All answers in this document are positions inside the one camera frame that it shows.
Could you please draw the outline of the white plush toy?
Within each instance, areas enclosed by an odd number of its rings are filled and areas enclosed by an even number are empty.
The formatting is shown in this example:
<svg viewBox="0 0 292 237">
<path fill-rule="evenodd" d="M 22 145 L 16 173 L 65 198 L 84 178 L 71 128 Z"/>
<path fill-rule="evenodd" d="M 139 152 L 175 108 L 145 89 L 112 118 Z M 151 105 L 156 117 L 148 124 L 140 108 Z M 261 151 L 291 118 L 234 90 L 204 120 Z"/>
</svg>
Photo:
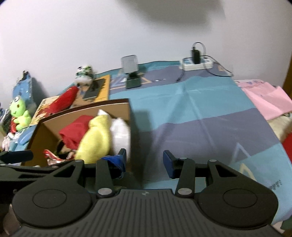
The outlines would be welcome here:
<svg viewBox="0 0 292 237">
<path fill-rule="evenodd" d="M 108 117 L 111 134 L 110 154 L 117 154 L 120 149 L 125 149 L 127 153 L 127 163 L 131 156 L 131 129 L 122 118 L 112 118 L 104 110 L 99 110 L 98 116 L 106 115 Z"/>
</svg>

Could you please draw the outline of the yellow green cloth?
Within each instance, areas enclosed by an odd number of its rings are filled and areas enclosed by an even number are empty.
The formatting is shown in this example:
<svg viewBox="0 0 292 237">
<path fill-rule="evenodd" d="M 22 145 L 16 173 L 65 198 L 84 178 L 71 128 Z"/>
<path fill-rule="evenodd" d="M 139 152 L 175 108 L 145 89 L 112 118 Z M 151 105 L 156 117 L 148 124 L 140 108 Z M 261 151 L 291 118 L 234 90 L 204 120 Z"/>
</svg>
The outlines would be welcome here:
<svg viewBox="0 0 292 237">
<path fill-rule="evenodd" d="M 96 163 L 110 151 L 111 134 L 108 117 L 96 116 L 89 122 L 89 129 L 81 139 L 75 153 L 75 160 L 83 160 L 85 164 Z"/>
</svg>

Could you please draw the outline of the brown cardboard box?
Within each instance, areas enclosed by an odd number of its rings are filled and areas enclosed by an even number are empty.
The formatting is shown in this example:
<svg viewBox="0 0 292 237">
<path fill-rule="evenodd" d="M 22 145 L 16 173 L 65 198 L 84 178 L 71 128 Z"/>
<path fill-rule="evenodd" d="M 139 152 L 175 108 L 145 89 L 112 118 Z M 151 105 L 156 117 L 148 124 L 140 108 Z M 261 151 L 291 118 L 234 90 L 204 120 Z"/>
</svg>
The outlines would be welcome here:
<svg viewBox="0 0 292 237">
<path fill-rule="evenodd" d="M 68 109 L 41 119 L 28 144 L 33 153 L 25 166 L 46 167 L 49 154 L 60 158 L 62 148 L 73 150 L 73 158 L 93 164 L 102 157 L 126 150 L 126 160 L 118 162 L 118 170 L 125 169 L 118 185 L 138 184 L 132 172 L 131 107 L 128 99 L 109 100 Z"/>
</svg>

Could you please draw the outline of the red cloth bag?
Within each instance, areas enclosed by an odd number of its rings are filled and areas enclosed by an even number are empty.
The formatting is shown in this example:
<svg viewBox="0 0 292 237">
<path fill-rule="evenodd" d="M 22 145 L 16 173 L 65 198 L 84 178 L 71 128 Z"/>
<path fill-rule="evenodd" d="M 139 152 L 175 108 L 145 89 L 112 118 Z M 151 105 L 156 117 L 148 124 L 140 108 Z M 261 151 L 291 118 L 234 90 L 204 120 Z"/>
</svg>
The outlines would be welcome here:
<svg viewBox="0 0 292 237">
<path fill-rule="evenodd" d="M 77 150 L 81 139 L 89 129 L 89 122 L 93 116 L 82 115 L 59 131 L 65 146 Z"/>
</svg>

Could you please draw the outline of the green frog plush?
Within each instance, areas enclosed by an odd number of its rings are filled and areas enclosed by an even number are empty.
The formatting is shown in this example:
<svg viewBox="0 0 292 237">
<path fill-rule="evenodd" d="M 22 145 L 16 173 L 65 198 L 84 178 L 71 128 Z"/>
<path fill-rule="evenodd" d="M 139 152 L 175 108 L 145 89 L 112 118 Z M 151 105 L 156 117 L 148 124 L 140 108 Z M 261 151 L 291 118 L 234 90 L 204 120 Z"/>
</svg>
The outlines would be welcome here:
<svg viewBox="0 0 292 237">
<path fill-rule="evenodd" d="M 21 96 L 16 96 L 9 105 L 10 114 L 14 117 L 13 122 L 16 124 L 16 130 L 20 131 L 28 127 L 31 123 L 31 116 L 26 109 L 25 101 Z"/>
</svg>

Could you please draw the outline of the blue grey patterned bedsheet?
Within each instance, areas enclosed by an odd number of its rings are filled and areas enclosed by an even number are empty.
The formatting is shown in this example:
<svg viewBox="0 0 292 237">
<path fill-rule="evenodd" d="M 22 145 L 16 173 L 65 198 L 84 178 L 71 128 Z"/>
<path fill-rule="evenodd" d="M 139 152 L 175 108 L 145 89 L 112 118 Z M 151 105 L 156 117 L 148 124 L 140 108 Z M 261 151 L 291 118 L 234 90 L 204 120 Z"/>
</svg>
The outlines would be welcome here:
<svg viewBox="0 0 292 237">
<path fill-rule="evenodd" d="M 148 79 L 126 90 L 112 70 L 111 99 L 129 99 L 132 170 L 146 189 L 174 189 L 165 150 L 203 163 L 215 158 L 271 189 L 279 200 L 274 222 L 291 216 L 291 162 L 266 119 L 229 77 L 186 72 L 177 62 L 142 66 Z"/>
</svg>

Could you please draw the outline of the illustrated children book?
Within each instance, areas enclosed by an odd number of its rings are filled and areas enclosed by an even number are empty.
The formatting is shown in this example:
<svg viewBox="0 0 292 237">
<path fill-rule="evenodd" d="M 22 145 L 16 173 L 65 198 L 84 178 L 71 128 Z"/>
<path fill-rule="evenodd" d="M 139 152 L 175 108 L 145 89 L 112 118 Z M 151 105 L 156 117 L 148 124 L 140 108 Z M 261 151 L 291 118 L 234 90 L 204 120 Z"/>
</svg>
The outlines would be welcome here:
<svg viewBox="0 0 292 237">
<path fill-rule="evenodd" d="M 37 125 L 41 119 L 60 112 L 60 105 L 57 104 L 58 99 L 59 96 L 43 99 L 32 117 L 30 126 Z"/>
</svg>

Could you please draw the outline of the blue plastic bag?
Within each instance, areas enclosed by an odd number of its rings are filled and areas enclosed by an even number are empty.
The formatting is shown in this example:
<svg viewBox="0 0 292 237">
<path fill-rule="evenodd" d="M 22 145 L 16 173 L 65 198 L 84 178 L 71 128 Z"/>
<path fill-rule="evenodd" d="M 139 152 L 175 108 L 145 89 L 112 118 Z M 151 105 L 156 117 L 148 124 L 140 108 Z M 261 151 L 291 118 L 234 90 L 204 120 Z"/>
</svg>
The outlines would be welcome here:
<svg viewBox="0 0 292 237">
<path fill-rule="evenodd" d="M 32 93 L 32 78 L 28 71 L 22 72 L 22 78 L 19 79 L 12 91 L 12 97 L 20 96 L 26 105 L 29 112 L 36 110 L 37 105 L 33 99 Z"/>
</svg>

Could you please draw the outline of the red chili plush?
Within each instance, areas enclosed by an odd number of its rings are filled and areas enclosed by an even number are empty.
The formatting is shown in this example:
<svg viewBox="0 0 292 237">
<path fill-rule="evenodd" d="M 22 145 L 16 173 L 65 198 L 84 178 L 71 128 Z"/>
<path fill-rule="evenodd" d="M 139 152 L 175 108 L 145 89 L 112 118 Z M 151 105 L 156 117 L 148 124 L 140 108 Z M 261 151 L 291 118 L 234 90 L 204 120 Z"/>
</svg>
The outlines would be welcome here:
<svg viewBox="0 0 292 237">
<path fill-rule="evenodd" d="M 75 101 L 79 89 L 77 86 L 68 88 L 56 100 L 54 100 L 47 109 L 49 114 L 55 114 L 69 108 Z"/>
</svg>

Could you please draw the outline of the panda plush toy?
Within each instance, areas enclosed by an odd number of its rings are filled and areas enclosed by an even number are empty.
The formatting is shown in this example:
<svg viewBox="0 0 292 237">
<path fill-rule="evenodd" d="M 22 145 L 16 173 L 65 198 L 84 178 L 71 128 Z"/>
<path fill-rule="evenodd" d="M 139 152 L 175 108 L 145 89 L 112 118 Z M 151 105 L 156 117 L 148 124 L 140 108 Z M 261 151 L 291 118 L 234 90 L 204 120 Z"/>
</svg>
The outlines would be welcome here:
<svg viewBox="0 0 292 237">
<path fill-rule="evenodd" d="M 90 86 L 93 80 L 94 74 L 91 65 L 80 66 L 77 68 L 74 81 L 76 86 Z"/>
</svg>

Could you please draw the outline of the green phone stand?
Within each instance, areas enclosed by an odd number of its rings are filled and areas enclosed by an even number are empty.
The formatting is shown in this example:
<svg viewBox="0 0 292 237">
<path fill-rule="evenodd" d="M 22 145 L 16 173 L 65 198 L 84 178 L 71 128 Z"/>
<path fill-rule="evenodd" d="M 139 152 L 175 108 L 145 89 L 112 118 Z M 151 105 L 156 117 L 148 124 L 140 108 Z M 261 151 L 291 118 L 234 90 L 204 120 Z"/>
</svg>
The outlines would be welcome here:
<svg viewBox="0 0 292 237">
<path fill-rule="evenodd" d="M 139 65 L 136 55 L 128 55 L 121 58 L 121 65 L 126 78 L 126 88 L 132 89 L 141 86 L 141 78 L 138 75 Z"/>
</svg>

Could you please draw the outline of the black charger adapter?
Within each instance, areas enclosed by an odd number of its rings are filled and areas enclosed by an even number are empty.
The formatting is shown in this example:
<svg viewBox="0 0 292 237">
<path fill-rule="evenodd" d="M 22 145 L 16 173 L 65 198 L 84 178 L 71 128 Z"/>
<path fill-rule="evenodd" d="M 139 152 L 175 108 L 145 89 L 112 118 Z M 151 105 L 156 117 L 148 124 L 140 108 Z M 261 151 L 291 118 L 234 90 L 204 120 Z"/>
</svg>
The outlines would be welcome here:
<svg viewBox="0 0 292 237">
<path fill-rule="evenodd" d="M 195 47 L 192 47 L 191 56 L 194 64 L 200 64 L 200 51 Z"/>
</svg>

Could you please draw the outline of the cream pillow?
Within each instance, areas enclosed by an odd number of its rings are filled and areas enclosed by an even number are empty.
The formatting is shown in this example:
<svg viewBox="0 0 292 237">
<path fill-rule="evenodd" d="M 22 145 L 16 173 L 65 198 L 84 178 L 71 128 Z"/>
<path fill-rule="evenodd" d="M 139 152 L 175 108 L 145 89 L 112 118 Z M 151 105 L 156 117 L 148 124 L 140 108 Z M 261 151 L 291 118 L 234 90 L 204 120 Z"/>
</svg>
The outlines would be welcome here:
<svg viewBox="0 0 292 237">
<path fill-rule="evenodd" d="M 280 142 L 283 142 L 291 133 L 291 113 L 271 119 L 268 123 Z"/>
</svg>

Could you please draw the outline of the red gift box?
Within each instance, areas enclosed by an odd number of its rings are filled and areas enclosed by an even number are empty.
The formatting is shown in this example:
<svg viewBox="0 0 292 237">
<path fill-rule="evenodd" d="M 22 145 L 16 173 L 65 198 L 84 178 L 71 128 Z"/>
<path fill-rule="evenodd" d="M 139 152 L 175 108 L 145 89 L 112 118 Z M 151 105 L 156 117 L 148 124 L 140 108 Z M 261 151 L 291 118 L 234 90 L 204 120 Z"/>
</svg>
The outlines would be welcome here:
<svg viewBox="0 0 292 237">
<path fill-rule="evenodd" d="M 290 161 L 292 162 L 292 133 L 288 134 L 282 143 L 286 154 L 288 155 Z"/>
</svg>

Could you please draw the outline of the pink folded cloth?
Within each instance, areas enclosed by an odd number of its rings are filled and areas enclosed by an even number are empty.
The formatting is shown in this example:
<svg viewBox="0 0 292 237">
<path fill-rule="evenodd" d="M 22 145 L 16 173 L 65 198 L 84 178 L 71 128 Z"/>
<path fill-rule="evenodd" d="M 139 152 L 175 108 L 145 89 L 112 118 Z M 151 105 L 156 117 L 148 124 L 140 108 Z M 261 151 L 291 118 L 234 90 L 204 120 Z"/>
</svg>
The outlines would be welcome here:
<svg viewBox="0 0 292 237">
<path fill-rule="evenodd" d="M 235 80 L 235 83 L 267 121 L 291 112 L 291 99 L 281 87 L 260 79 Z"/>
</svg>

